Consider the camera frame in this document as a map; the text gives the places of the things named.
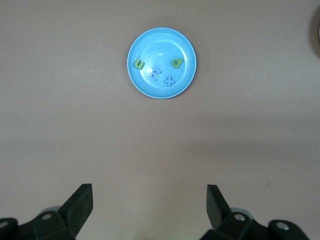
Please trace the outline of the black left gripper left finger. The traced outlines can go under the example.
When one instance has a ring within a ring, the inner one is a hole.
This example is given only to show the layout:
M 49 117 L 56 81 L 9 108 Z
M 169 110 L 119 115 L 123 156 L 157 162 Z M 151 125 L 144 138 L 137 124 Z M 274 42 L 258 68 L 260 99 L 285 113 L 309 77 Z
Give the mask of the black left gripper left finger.
M 0 220 L 2 240 L 75 240 L 93 211 L 93 187 L 82 184 L 57 210 L 47 210 L 19 225 L 15 218 Z

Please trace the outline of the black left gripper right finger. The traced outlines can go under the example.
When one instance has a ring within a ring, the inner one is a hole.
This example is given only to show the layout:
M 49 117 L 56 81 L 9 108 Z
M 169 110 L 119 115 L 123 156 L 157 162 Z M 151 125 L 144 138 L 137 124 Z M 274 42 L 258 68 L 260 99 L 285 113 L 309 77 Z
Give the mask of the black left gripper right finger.
M 233 211 L 217 185 L 208 185 L 206 212 L 211 224 L 202 240 L 308 240 L 304 231 L 293 222 L 274 219 L 261 225 L 249 215 Z

